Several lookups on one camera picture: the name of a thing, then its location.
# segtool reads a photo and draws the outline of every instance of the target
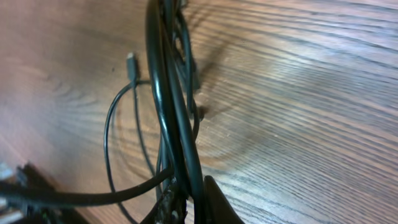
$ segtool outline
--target wooden table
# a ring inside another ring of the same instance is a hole
[[[0,2],[3,162],[31,161],[64,191],[109,192],[104,120],[128,82],[128,52],[148,77],[145,11],[143,0]],[[209,109],[203,172],[246,223],[396,223],[395,0],[194,0],[185,15],[203,81],[195,98]],[[149,87],[139,105],[155,162]],[[117,188],[148,179],[132,94],[111,134]],[[151,191],[125,204],[141,220],[154,202]],[[115,205],[82,212],[127,223]]]

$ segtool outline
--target cable connector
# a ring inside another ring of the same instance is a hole
[[[137,81],[140,78],[139,67],[138,67],[138,60],[135,55],[130,52],[127,54],[127,76],[129,77],[131,83],[133,85],[137,84]]]

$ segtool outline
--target brown wood surface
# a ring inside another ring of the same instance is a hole
[[[103,126],[135,51],[148,77],[144,0],[0,1],[0,160],[59,189],[109,192]],[[194,0],[184,12],[209,108],[204,174],[246,223],[397,223],[398,3]],[[153,162],[159,124],[139,90]],[[150,177],[132,95],[112,130],[118,189]],[[154,191],[126,202],[141,220]],[[117,206],[82,209],[127,223]],[[192,222],[192,211],[187,223]]]

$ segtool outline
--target wood grain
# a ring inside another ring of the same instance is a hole
[[[146,2],[0,2],[0,156],[60,189],[108,192],[103,125],[140,55]],[[209,108],[197,145],[246,223],[397,223],[398,4],[393,0],[192,0],[185,10]],[[159,124],[139,90],[152,161]],[[148,179],[132,96],[118,105],[118,189]],[[126,202],[141,220],[152,191]],[[127,223],[114,205],[93,223]],[[187,223],[192,223],[192,212]]]

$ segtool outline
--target wooden surface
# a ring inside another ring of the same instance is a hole
[[[104,119],[141,57],[146,1],[0,2],[0,157],[34,163],[60,189],[109,192]],[[397,223],[398,3],[194,0],[185,11],[209,112],[197,140],[204,174],[246,223]],[[159,124],[139,90],[155,162]],[[132,96],[118,107],[118,189],[150,177]],[[126,203],[141,220],[154,191]],[[82,209],[127,223],[114,205]],[[192,222],[192,211],[187,223]]]

